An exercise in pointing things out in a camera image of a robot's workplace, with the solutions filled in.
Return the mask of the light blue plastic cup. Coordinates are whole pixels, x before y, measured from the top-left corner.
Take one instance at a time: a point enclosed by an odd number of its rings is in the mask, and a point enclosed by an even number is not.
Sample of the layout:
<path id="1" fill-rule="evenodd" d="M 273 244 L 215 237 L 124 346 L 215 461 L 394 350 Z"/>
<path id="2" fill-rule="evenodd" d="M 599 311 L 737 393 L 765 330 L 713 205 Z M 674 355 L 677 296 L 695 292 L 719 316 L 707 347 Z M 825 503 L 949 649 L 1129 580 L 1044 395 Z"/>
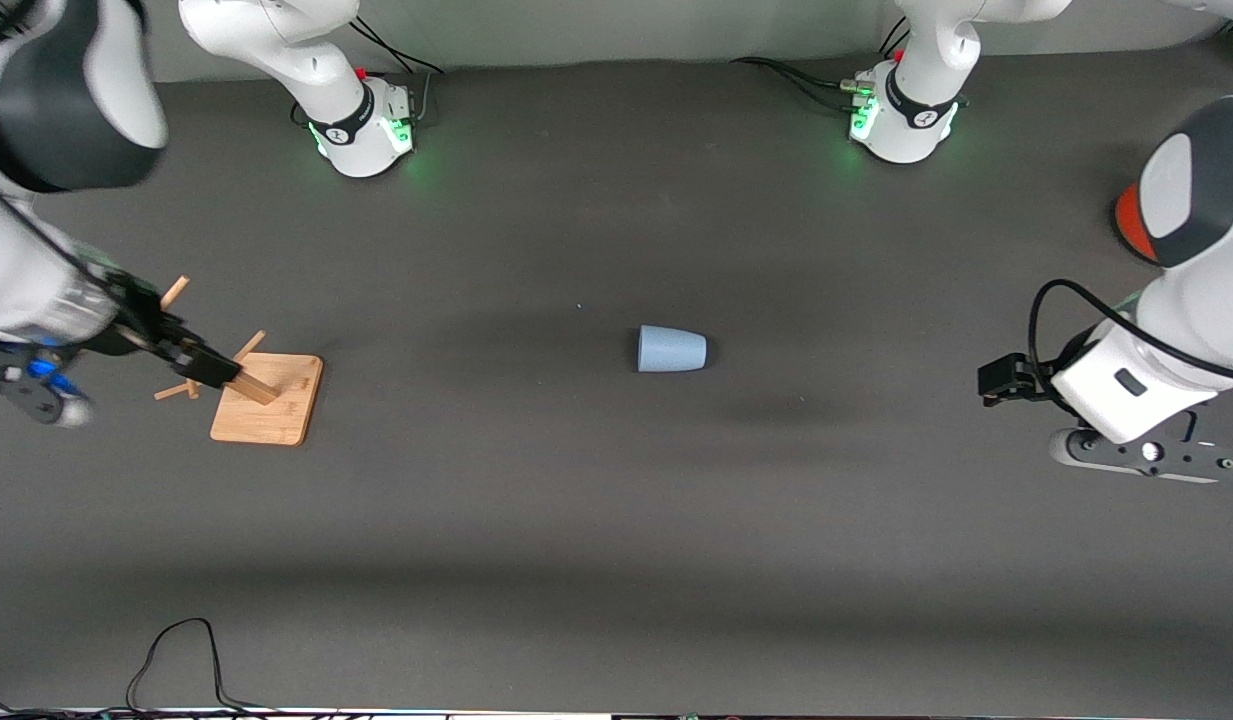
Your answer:
<path id="1" fill-rule="evenodd" d="M 697 372 L 707 366 L 709 342 L 703 334 L 661 325 L 642 325 L 636 338 L 636 372 Z"/>

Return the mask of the orange can with grey lid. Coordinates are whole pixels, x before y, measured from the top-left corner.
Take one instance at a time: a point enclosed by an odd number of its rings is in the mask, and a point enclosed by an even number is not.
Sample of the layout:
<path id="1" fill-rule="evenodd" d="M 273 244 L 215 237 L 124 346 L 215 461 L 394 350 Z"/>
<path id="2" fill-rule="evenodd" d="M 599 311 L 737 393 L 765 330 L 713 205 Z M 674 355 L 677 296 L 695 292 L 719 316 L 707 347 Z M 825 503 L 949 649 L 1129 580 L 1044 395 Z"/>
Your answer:
<path id="1" fill-rule="evenodd" d="M 1113 202 L 1113 229 L 1120 245 L 1150 266 L 1160 266 L 1141 211 L 1141 182 L 1132 182 Z"/>

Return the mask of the wooden mug tree rack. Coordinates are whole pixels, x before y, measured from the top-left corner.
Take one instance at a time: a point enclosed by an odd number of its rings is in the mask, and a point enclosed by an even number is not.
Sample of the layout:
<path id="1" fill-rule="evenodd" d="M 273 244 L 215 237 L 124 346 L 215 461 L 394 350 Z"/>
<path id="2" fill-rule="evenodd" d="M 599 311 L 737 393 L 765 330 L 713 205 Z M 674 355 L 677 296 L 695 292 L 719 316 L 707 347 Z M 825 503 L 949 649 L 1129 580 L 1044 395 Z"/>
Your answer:
<path id="1" fill-rule="evenodd" d="M 236 377 L 219 388 L 210 438 L 215 443 L 297 448 L 308 436 L 324 374 L 309 354 L 260 353 L 268 332 L 258 330 L 232 356 Z"/>

